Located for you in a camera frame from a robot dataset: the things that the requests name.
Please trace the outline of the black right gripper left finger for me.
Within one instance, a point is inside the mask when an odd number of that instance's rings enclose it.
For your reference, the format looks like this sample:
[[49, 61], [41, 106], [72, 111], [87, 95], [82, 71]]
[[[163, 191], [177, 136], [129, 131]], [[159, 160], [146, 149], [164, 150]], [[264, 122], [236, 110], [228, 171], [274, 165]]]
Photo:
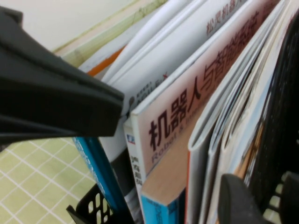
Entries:
[[57, 137], [113, 136], [120, 91], [73, 67], [0, 9], [0, 144]]

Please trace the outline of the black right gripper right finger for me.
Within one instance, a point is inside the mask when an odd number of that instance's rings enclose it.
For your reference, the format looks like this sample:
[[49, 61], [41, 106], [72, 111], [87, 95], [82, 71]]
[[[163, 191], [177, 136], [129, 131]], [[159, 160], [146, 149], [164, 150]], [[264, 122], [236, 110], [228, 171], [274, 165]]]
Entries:
[[265, 219], [243, 180], [232, 174], [224, 174], [221, 177], [221, 223], [265, 223]]

